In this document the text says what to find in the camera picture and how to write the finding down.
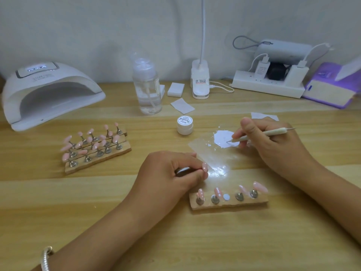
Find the small white jar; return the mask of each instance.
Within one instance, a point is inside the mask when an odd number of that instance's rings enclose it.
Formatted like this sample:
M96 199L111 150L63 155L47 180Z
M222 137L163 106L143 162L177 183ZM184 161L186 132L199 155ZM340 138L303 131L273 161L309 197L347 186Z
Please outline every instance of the small white jar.
M180 116L177 119L177 130L182 135L191 134L193 131L193 119L189 116Z

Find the left hand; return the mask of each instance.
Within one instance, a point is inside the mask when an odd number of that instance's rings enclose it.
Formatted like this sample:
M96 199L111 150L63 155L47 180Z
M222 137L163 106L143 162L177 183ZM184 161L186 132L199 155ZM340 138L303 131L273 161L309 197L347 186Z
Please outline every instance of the left hand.
M196 153L158 151L150 153L121 205L132 211L149 230L163 219L191 188L208 178L208 166ZM190 167L196 171L176 177L175 170Z

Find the plastic pump bottle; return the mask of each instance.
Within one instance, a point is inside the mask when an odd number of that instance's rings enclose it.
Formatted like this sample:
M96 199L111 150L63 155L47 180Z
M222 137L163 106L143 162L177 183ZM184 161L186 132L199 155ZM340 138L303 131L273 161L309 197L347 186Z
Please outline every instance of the plastic pump bottle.
M162 98L154 63L145 58L133 59L133 82L141 112L146 115L160 112Z

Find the uv nail lamp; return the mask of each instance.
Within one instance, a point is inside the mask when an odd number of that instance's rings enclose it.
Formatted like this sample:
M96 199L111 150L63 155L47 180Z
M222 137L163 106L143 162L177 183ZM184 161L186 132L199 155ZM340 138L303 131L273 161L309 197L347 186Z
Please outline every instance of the uv nail lamp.
M104 98L102 89L84 73L46 62L20 68L7 79L2 108L12 129L22 131Z

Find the hand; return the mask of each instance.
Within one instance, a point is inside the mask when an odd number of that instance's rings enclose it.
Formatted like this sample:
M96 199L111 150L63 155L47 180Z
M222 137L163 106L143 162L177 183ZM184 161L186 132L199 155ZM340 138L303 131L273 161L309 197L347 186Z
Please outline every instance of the hand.
M164 218L192 187L208 178L208 166L196 153L153 152L147 156L127 197L121 203L137 214L149 230ZM176 177L178 168L196 171Z
M277 174L297 186L297 181L310 176L315 169L322 166L309 154L295 130L285 134L267 137L263 131L281 127L292 128L288 123L275 121L269 117L264 119L243 118L232 138L247 135L258 150L263 161ZM240 142L244 148L247 141Z

